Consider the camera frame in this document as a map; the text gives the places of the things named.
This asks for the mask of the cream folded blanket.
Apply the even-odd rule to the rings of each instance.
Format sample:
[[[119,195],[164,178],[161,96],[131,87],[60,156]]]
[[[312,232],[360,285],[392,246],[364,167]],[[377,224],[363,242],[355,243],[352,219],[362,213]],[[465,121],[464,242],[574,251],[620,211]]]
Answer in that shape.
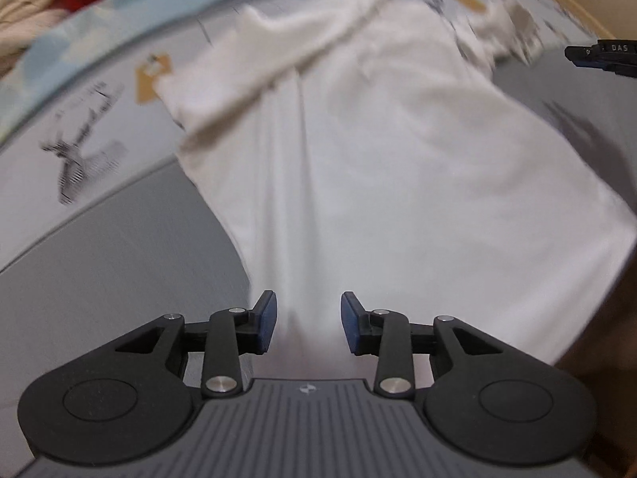
[[[1,0],[1,78],[29,47],[69,14],[62,0]]]

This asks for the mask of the white t-shirt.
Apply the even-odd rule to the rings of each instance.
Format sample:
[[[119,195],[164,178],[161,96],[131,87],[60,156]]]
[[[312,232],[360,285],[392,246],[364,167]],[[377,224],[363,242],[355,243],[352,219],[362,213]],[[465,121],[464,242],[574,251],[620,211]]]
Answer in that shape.
[[[493,84],[542,43],[511,0],[448,21],[418,0],[248,6],[154,88],[182,170],[279,319],[255,376],[369,378],[340,298],[450,314],[552,362],[636,242],[636,218],[552,125]]]

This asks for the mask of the grey deer print bed sheet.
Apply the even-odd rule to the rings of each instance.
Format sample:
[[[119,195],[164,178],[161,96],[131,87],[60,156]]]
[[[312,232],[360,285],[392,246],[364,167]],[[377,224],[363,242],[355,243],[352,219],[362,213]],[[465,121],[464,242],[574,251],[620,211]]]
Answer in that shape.
[[[17,422],[38,376],[176,310],[200,321],[242,303],[246,275],[227,235],[182,173],[182,133],[159,102],[137,105],[136,64],[199,55],[245,3],[278,14],[308,0],[228,0],[165,25],[103,59],[65,88],[1,153],[1,472],[32,458]],[[112,92],[120,97],[85,146],[103,151],[97,175],[59,202],[59,164],[41,143]]]

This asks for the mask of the light blue patterned quilt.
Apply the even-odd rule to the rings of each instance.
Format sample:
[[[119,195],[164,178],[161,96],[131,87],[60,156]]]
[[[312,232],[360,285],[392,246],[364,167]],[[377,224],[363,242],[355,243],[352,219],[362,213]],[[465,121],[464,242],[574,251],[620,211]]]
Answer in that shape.
[[[122,47],[229,0],[100,0],[43,33],[1,80],[1,144],[74,79]]]

